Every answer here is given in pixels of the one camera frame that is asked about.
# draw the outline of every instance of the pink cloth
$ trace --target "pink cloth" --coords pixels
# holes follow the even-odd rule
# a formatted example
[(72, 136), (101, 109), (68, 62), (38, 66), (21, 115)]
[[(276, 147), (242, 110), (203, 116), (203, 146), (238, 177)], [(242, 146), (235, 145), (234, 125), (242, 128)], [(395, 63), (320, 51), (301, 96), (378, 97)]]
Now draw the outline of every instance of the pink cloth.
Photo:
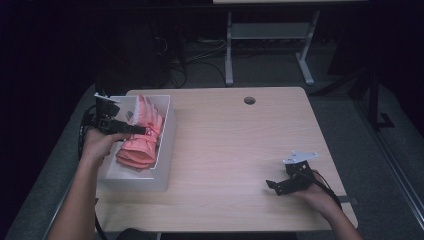
[(134, 125), (145, 127), (145, 135), (133, 134), (126, 140), (116, 154), (119, 163), (146, 169), (156, 162), (156, 143), (163, 124), (163, 117), (148, 98), (137, 96), (136, 106), (132, 121)]

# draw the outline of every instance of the forearm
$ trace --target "forearm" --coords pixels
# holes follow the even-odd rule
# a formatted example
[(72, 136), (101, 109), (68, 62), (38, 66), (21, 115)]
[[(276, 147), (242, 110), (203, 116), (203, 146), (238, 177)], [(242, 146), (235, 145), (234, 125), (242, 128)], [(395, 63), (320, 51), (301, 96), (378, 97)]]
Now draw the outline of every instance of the forearm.
[(81, 159), (49, 239), (93, 239), (97, 169)]
[(320, 211), (333, 230), (336, 239), (343, 240), (359, 240), (362, 239), (355, 226), (350, 222), (343, 211), (336, 205), (331, 205), (328, 208)]

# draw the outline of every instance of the table top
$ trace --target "table top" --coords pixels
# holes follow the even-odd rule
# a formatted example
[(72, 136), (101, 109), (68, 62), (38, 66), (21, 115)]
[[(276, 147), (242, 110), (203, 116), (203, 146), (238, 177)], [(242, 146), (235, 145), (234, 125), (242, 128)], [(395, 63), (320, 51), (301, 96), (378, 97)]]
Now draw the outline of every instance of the table top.
[[(346, 195), (302, 88), (133, 90), (170, 95), (177, 130), (166, 192), (97, 191), (106, 231), (310, 231), (330, 229), (303, 201), (277, 196), (265, 180), (288, 178), (282, 159), (317, 152), (311, 168)], [(246, 97), (256, 102), (248, 105)], [(357, 226), (350, 203), (343, 210)]]

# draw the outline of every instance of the floor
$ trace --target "floor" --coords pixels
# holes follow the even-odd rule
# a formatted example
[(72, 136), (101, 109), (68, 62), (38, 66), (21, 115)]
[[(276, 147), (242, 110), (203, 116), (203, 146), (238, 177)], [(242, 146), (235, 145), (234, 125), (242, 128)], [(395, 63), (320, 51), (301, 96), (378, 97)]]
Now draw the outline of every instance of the floor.
[[(335, 44), (314, 44), (307, 57), (316, 83), (308, 86), (302, 75), (294, 53), (298, 43), (271, 43), (240, 47), (233, 59), (235, 87), (300, 86), (312, 93), (334, 83), (341, 76), (329, 76), (329, 68)], [(214, 46), (190, 46), (187, 54), (197, 55), (205, 48)], [(210, 56), (188, 65), (188, 75), (183, 88), (222, 88), (224, 59), (222, 55)], [(180, 71), (172, 71), (174, 83), (184, 82)], [(422, 226), (416, 220), (408, 202), (400, 190), (394, 174), (380, 150), (374, 131), (363, 116), (367, 96), (352, 100), (348, 92), (353, 82), (320, 97), (310, 97), (325, 140), (330, 149), (340, 177), (348, 195), (356, 200), (353, 205), (359, 221), (358, 231), (365, 239), (424, 239)], [(165, 88), (175, 88), (169, 82)], [(75, 169), (75, 149), (79, 119), (92, 103), (93, 87), (87, 89), (62, 137), (40, 174), (23, 210), (15, 220), (7, 239), (42, 239), (50, 225), (58, 204), (72, 178)], [(380, 87), (379, 110), (388, 114), (395, 128), (382, 129), (393, 155), (399, 161), (418, 196), (424, 199), (424, 140), (403, 114), (394, 95), (384, 86)], [(36, 215), (37, 222), (31, 221)], [(114, 239), (117, 233), (107, 233)], [(297, 233), (297, 238), (333, 239), (331, 231)], [(258, 235), (255, 239), (281, 239), (280, 235)]]

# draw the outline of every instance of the hand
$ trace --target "hand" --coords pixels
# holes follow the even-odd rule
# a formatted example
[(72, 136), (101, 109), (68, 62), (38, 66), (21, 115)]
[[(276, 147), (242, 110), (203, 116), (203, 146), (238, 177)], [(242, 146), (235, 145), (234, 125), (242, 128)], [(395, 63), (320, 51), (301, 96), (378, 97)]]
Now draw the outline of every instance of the hand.
[(129, 138), (129, 133), (116, 133), (112, 135), (104, 135), (97, 129), (88, 130), (85, 135), (85, 142), (82, 151), (81, 161), (93, 164), (99, 168), (103, 163), (103, 159), (110, 154), (110, 149), (118, 140)]
[[(316, 180), (324, 184), (321, 176), (318, 174), (318, 171), (314, 171), (314, 177)], [(312, 208), (318, 211), (324, 218), (328, 214), (331, 214), (334, 209), (339, 209), (334, 200), (328, 195), (324, 190), (318, 187), (316, 184), (312, 183), (308, 189), (304, 191), (297, 191), (291, 195), (299, 197), (305, 200)]]

